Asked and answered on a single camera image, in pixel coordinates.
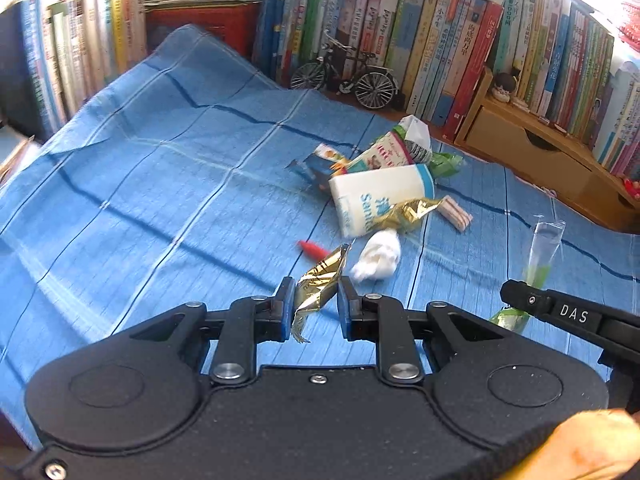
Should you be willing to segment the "person's hand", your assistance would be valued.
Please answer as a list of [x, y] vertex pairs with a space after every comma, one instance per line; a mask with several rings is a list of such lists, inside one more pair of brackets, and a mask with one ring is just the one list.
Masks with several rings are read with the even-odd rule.
[[639, 415], [624, 410], [580, 412], [505, 474], [505, 479], [618, 479], [639, 463]]

